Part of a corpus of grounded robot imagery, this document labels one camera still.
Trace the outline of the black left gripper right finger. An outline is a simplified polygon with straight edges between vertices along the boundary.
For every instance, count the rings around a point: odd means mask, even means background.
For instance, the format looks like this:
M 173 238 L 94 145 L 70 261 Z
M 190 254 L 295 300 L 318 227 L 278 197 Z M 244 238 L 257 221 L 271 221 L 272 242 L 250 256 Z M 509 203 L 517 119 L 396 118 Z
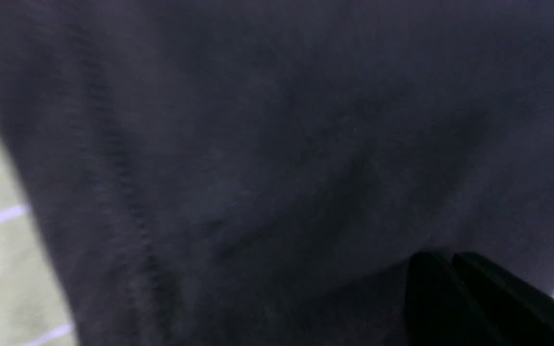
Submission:
M 554 346 L 552 296 L 476 253 L 455 254 L 452 266 L 511 346 Z

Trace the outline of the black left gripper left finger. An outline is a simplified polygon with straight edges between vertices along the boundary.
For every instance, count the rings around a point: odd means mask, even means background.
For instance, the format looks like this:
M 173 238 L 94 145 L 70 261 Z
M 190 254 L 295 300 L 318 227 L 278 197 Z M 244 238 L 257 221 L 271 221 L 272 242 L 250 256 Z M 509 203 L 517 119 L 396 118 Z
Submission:
M 409 261 L 404 319 L 411 346 L 504 344 L 453 267 L 433 253 Z

